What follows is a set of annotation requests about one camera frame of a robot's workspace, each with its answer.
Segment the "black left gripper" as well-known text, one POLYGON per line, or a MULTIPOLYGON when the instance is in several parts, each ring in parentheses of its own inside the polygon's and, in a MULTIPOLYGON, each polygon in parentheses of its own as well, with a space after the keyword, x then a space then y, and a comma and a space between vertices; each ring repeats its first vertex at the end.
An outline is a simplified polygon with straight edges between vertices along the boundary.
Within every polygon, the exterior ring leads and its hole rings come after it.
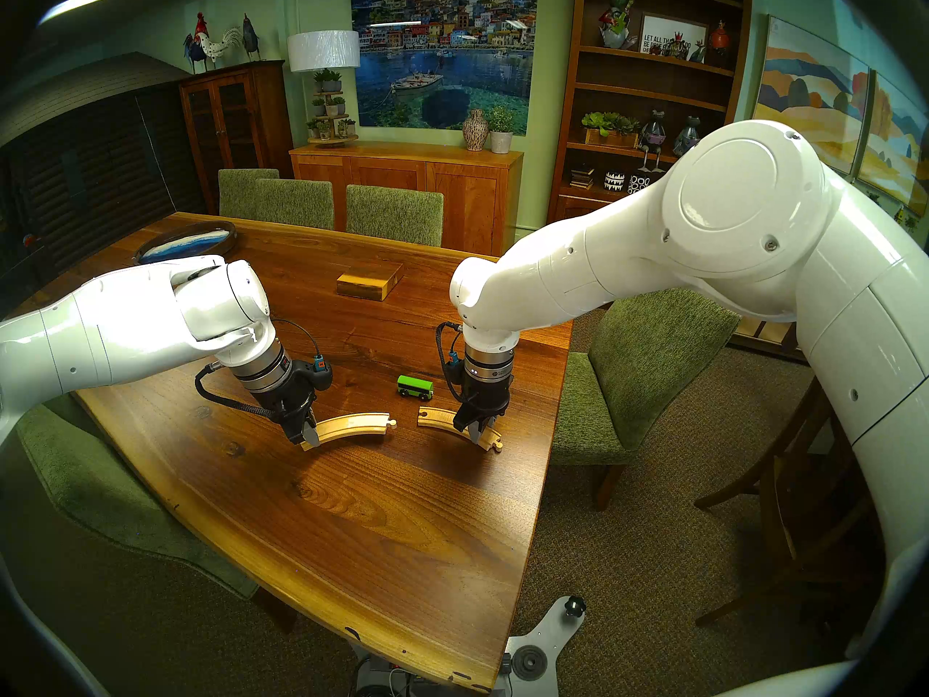
POLYGON ((312 371, 290 371, 282 382, 265 391, 257 391, 255 400, 267 412, 267 419, 289 436, 291 443, 306 448, 320 446, 319 434, 310 416, 316 399, 312 371))

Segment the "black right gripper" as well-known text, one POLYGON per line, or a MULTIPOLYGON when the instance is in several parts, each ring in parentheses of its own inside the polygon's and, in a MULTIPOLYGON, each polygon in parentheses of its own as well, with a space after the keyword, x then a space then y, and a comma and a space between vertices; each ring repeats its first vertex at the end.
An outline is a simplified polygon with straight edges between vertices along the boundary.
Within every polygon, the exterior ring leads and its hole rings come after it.
POLYGON ((509 406, 512 381, 512 377, 496 382, 464 377, 462 403, 454 415, 454 429, 467 436, 472 443, 479 443, 481 438, 481 420, 486 419, 485 431, 499 432, 498 423, 509 406))

